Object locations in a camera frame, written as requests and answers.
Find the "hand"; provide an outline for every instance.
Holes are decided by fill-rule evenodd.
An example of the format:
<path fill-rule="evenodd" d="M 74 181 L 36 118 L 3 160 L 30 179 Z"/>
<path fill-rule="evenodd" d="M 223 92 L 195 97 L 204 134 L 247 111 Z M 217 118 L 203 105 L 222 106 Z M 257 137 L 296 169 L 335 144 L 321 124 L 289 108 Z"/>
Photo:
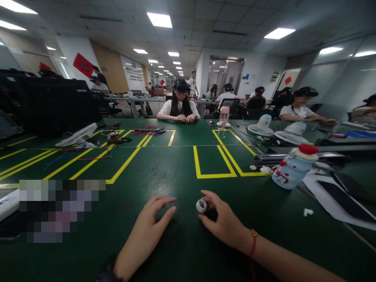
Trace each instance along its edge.
<path fill-rule="evenodd" d="M 228 203 L 222 201 L 215 193 L 201 190 L 206 195 L 202 199 L 207 202 L 208 209 L 215 208 L 218 213 L 217 221 L 210 220 L 205 215 L 199 215 L 203 225 L 219 240 L 245 255 L 249 255 L 253 246 L 253 235 L 231 210 Z"/>
<path fill-rule="evenodd" d="M 187 123 L 193 122 L 195 118 L 196 118 L 195 114 L 190 114 L 189 116 L 187 116 Z"/>
<path fill-rule="evenodd" d="M 175 117 L 175 120 L 176 120 L 176 121 L 182 121 L 182 122 L 185 122 L 185 118 L 184 118 L 183 115 L 178 115 L 178 116 L 176 116 L 176 117 Z"/>
<path fill-rule="evenodd" d="M 176 198 L 158 195 L 152 197 L 139 214 L 127 242 L 120 251 L 114 266 L 114 274 L 123 281 L 128 281 L 133 273 L 144 263 L 157 246 L 163 232 L 171 221 L 176 207 L 165 212 L 157 223 L 155 216 L 166 204 Z"/>

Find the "green table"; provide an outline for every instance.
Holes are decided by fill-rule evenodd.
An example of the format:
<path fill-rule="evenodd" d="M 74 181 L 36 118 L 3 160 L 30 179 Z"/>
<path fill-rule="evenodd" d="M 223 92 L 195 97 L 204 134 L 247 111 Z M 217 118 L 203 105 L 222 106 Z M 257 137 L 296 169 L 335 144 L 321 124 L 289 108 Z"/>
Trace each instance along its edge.
<path fill-rule="evenodd" d="M 75 231 L 65 233 L 63 243 L 1 242 L 4 281 L 94 281 L 103 261 L 122 248 L 145 202 L 157 194 L 177 197 L 177 212 L 134 281 L 250 281 L 247 258 L 219 242 L 198 220 L 195 204 L 201 189 L 217 193 L 244 225 L 271 241 L 349 281 L 375 281 L 376 253 L 353 230 L 373 246 L 375 233 L 361 228 L 350 230 L 307 193 L 281 189 L 269 176 L 251 171 L 252 152 L 256 151 L 242 142 L 256 139 L 233 128 L 214 131 L 217 128 L 208 126 L 205 120 L 187 125 L 155 119 L 107 119 L 109 123 L 117 121 L 122 121 L 121 135 L 131 134 L 130 130 L 143 125 L 164 125 L 170 131 L 154 137 L 132 136 L 132 142 L 113 148 L 109 159 L 94 163 L 74 161 L 83 153 L 84 158 L 104 153 L 101 148 L 85 150 L 54 163 L 46 172 L 43 169 L 47 163 L 61 152 L 43 149 L 54 148 L 57 139 L 32 138 L 17 143 L 28 138 L 23 136 L 8 142 L 17 143 L 11 146 L 12 150 L 0 150 L 0 183 L 43 178 L 106 179 L 108 183 L 106 191 L 99 192 L 99 201 L 92 202 L 91 211 L 85 212 L 84 221 L 71 224 Z M 248 125 L 251 121 L 231 123 Z M 286 125 L 272 122 L 271 127 L 283 129 Z M 309 130 L 305 134 L 312 134 L 312 138 L 325 135 Z M 40 154 L 43 155 L 1 174 Z M 376 177 L 364 171 L 371 162 L 355 159 L 343 170 L 363 169 L 360 173 L 373 183 Z M 304 217 L 304 208 L 314 210 L 314 215 Z M 271 274 L 256 266 L 256 276 L 263 281 Z"/>

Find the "black monitor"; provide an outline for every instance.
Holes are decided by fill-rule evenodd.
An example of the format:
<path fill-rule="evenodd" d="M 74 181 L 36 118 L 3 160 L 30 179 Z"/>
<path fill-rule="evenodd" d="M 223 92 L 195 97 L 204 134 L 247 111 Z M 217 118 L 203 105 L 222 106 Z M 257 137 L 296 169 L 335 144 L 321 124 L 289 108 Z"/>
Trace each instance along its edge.
<path fill-rule="evenodd" d="M 37 136 L 61 137 L 102 120 L 83 80 L 0 75 L 0 105 Z"/>

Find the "person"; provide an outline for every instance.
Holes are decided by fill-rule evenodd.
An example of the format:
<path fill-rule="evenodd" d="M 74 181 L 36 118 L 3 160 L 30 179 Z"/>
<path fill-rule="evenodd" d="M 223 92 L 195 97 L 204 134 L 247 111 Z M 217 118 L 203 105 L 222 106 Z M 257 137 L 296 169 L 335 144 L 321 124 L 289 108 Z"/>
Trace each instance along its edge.
<path fill-rule="evenodd" d="M 172 99 L 165 102 L 157 114 L 157 119 L 175 120 L 192 123 L 195 119 L 201 119 L 196 104 L 188 99 L 190 86 L 184 79 L 175 80 Z"/>
<path fill-rule="evenodd" d="M 243 105 L 248 110 L 259 110 L 265 107 L 266 99 L 262 96 L 265 92 L 265 88 L 263 86 L 257 87 L 255 89 L 255 95 L 251 97 L 248 101 L 243 98 Z"/>
<path fill-rule="evenodd" d="M 319 121 L 328 126 L 335 126 L 338 122 L 334 119 L 327 119 L 312 112 L 304 105 L 318 92 L 312 87 L 303 87 L 294 92 L 294 102 L 281 109 L 280 117 L 286 121 Z"/>
<path fill-rule="evenodd" d="M 231 93 L 231 89 L 232 89 L 231 83 L 227 83 L 227 84 L 224 85 L 225 93 L 222 93 L 216 99 L 216 102 L 219 102 L 219 105 L 222 104 L 223 99 L 239 99 L 235 94 Z"/>
<path fill-rule="evenodd" d="M 99 82 L 105 84 L 107 86 L 107 88 L 110 89 L 108 84 L 107 84 L 106 77 L 99 71 L 99 68 L 96 67 L 96 66 L 93 66 L 93 71 L 97 74 Z"/>
<path fill-rule="evenodd" d="M 280 281 L 344 281 L 326 269 L 272 243 L 245 227 L 231 210 L 228 203 L 207 190 L 201 190 L 209 209 L 216 209 L 218 217 L 212 221 L 199 215 L 203 226 L 224 244 L 238 250 L 265 267 Z M 152 197 L 141 210 L 133 229 L 116 256 L 111 256 L 97 281 L 128 281 L 136 270 L 148 259 L 158 245 L 165 229 L 177 211 L 170 207 L 157 222 L 157 212 L 168 204 L 176 202 L 176 197 L 157 195 Z"/>
<path fill-rule="evenodd" d="M 213 87 L 205 94 L 205 98 L 214 102 L 218 98 L 218 85 L 213 84 Z"/>
<path fill-rule="evenodd" d="M 188 84 L 191 90 L 188 93 L 188 95 L 196 96 L 196 92 L 197 92 L 197 97 L 200 97 L 199 91 L 197 90 L 197 86 L 196 86 L 196 72 L 195 71 L 192 72 L 191 78 L 188 80 Z"/>
<path fill-rule="evenodd" d="M 363 101 L 365 105 L 355 108 L 351 113 L 351 121 L 360 123 L 376 122 L 376 94 Z"/>
<path fill-rule="evenodd" d="M 95 84 L 94 87 L 91 89 L 91 91 L 99 91 L 99 92 L 105 92 L 105 93 L 109 93 L 110 92 L 108 90 L 107 85 L 105 85 L 104 83 L 101 83 L 99 81 L 98 77 L 92 76 L 90 78 L 90 81 Z"/>

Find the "paper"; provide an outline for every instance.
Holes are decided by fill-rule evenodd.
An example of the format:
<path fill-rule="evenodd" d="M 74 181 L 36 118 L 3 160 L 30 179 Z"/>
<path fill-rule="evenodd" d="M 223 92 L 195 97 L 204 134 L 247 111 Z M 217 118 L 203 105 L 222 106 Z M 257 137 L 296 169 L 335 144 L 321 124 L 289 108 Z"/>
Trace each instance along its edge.
<path fill-rule="evenodd" d="M 370 223 L 368 221 L 363 221 L 349 215 L 340 205 L 337 204 L 337 202 L 329 195 L 329 193 L 326 192 L 325 189 L 317 183 L 317 181 L 333 183 L 336 186 L 338 186 L 342 191 L 344 190 L 336 183 L 336 181 L 332 177 L 322 175 L 306 175 L 303 179 L 303 183 L 307 186 L 307 188 L 316 197 L 318 202 L 332 217 L 346 223 L 350 223 L 356 226 L 376 231 L 376 224 Z M 376 220 L 376 217 L 372 213 L 370 213 L 365 207 L 363 207 L 357 200 L 355 200 L 351 196 L 349 197 Z"/>

